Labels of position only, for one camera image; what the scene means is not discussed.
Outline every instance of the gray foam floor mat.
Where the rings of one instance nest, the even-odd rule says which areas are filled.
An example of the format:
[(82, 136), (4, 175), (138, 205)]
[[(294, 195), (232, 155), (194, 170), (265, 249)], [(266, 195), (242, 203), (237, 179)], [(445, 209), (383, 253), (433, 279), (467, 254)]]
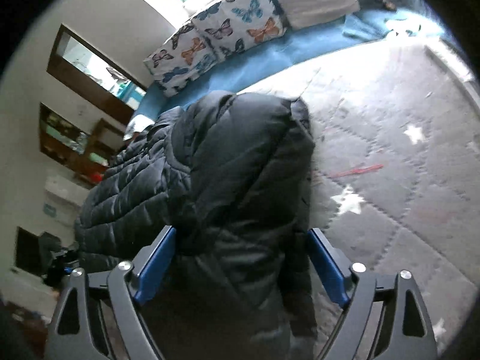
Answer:
[[(243, 92), (308, 104), (316, 142), (310, 226), (376, 272), (412, 271), (445, 348), (480, 283), (480, 120), (422, 40), (324, 55)], [(312, 278), (318, 354), (340, 310)], [(358, 358), (373, 334), (369, 326)]]

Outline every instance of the black puffer jacket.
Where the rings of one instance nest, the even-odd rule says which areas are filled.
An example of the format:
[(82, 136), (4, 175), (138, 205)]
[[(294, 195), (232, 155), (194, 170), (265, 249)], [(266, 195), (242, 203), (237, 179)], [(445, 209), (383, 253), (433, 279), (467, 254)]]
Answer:
[(111, 269), (173, 225), (176, 257), (143, 312), (167, 360), (287, 359), (291, 333), (316, 332), (299, 215), (313, 148), (302, 100), (216, 91), (165, 112), (88, 196), (81, 265)]

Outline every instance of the star pattern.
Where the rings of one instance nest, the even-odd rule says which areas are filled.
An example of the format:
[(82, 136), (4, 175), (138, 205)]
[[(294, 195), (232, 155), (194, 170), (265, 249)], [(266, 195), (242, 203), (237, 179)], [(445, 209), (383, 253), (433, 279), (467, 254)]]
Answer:
[(351, 185), (347, 185), (340, 195), (332, 196), (331, 199), (340, 204), (338, 215), (342, 215), (348, 211), (351, 211), (354, 214), (361, 214), (362, 208), (360, 203), (365, 201), (363, 197), (354, 193)]
[(412, 124), (409, 124), (407, 129), (403, 132), (405, 135), (408, 135), (413, 145), (416, 145), (418, 142), (425, 142), (426, 138), (423, 135), (421, 127), (415, 127)]
[(435, 341), (438, 342), (438, 339), (440, 338), (441, 335), (443, 335), (443, 333), (446, 333), (447, 330), (445, 330), (445, 328), (443, 327), (443, 324), (445, 323), (445, 321), (443, 320), (443, 318), (440, 318), (440, 320), (432, 326), (433, 328), (433, 335), (435, 336)]

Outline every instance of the metal screw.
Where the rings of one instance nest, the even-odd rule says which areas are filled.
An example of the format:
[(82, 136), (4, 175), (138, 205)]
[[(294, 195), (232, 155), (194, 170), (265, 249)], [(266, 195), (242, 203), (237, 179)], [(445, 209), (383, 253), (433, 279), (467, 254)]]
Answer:
[(355, 272), (358, 272), (359, 274), (361, 274), (362, 272), (365, 272), (367, 270), (367, 267), (364, 266), (361, 262), (354, 262), (352, 264), (352, 269)]
[(411, 279), (412, 278), (412, 273), (410, 271), (407, 271), (406, 269), (400, 271), (400, 276), (404, 279)]
[(120, 264), (118, 264), (118, 268), (121, 271), (128, 271), (131, 268), (131, 262), (130, 261), (122, 261)]
[(83, 269), (82, 268), (75, 268), (72, 272), (71, 272), (71, 275), (72, 276), (82, 276), (83, 275)]

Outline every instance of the red object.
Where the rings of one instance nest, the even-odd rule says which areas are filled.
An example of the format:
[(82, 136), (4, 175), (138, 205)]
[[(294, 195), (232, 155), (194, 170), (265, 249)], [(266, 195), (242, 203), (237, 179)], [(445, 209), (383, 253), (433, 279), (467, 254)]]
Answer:
[(333, 179), (336, 179), (338, 177), (343, 177), (343, 176), (351, 176), (351, 175), (361, 175), (362, 173), (368, 173), (368, 172), (374, 172), (376, 170), (380, 170), (383, 168), (383, 165), (381, 163), (377, 165), (372, 165), (367, 168), (355, 168), (352, 170), (348, 170), (346, 172), (342, 173), (335, 173), (333, 175), (330, 175)]
[(90, 176), (90, 180), (92, 180), (93, 183), (95, 184), (98, 184), (100, 181), (103, 180), (103, 175), (101, 175), (100, 173), (93, 173), (91, 176)]

